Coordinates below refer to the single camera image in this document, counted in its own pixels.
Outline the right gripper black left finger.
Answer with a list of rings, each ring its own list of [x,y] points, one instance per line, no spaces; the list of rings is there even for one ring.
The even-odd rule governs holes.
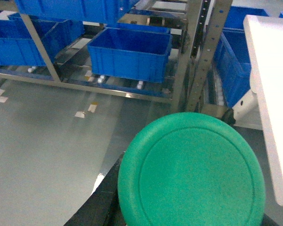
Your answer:
[[[120,210],[117,182],[122,153],[109,170],[95,192],[82,207],[65,223],[66,226],[124,226]]]

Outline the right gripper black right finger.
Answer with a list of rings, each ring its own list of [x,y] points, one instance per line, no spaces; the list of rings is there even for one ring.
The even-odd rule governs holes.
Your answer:
[[[273,219],[271,219],[267,214],[264,214],[261,226],[279,226]]]

